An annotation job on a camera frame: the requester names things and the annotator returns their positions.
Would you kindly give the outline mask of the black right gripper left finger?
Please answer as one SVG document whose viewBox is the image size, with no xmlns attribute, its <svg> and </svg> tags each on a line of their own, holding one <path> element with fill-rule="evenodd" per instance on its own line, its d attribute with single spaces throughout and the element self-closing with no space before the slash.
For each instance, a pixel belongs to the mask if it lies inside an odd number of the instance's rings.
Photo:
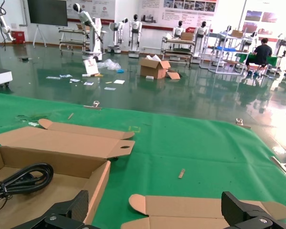
<svg viewBox="0 0 286 229">
<path fill-rule="evenodd" d="M 88 213 L 87 190 L 81 190 L 75 198 L 52 205 L 42 216 L 20 224 L 15 229 L 92 229 L 84 223 Z"/>
</svg>

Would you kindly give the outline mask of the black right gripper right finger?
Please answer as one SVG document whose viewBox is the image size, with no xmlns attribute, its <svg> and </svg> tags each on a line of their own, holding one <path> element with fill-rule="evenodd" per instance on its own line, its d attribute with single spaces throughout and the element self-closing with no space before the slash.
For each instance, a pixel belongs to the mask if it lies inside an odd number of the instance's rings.
<svg viewBox="0 0 286 229">
<path fill-rule="evenodd" d="M 221 195 L 221 212 L 230 229 L 286 229 L 261 207 L 238 200 L 231 192 Z"/>
</svg>

